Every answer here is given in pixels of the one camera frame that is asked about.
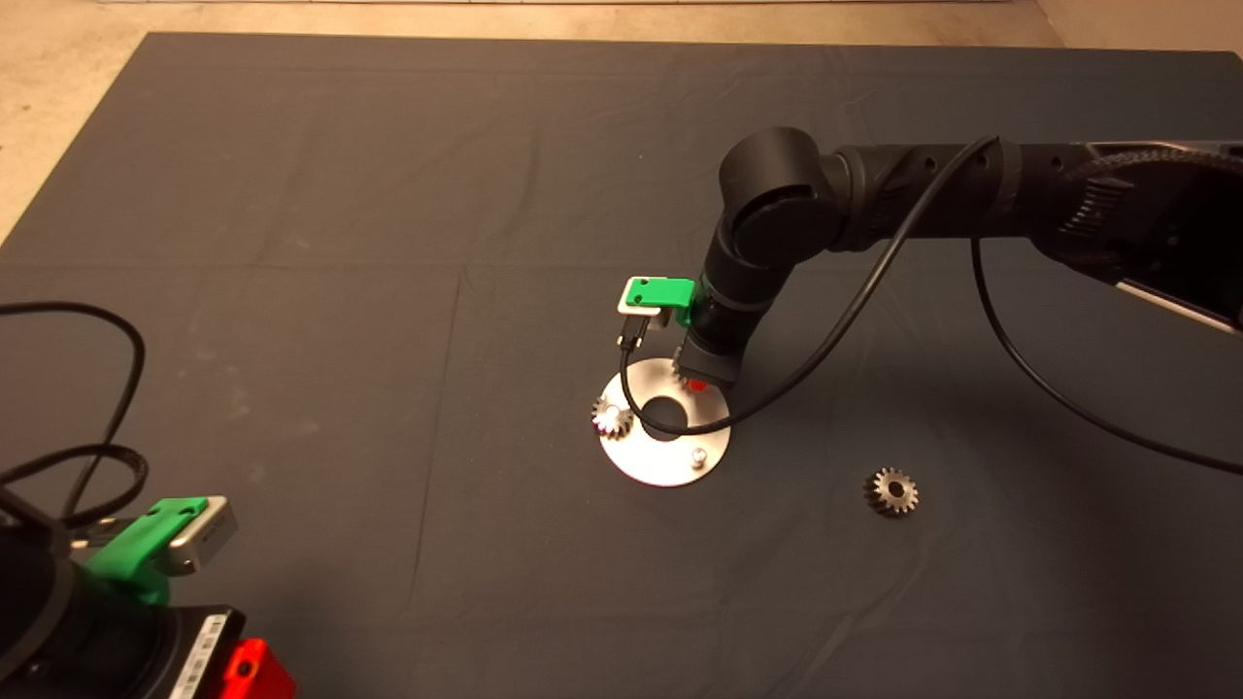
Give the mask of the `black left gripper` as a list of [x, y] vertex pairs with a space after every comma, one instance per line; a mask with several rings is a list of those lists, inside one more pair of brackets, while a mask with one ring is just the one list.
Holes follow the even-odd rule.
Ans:
[[241, 641], [235, 607], [149, 607], [107, 646], [98, 698], [291, 699], [297, 684], [265, 641]]

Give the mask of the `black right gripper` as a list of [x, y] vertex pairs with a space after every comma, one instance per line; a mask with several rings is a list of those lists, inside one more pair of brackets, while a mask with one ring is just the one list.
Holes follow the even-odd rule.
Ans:
[[752, 335], [755, 315], [727, 306], [696, 306], [677, 353], [677, 371], [689, 378], [689, 393], [704, 392], [706, 383], [737, 384]]

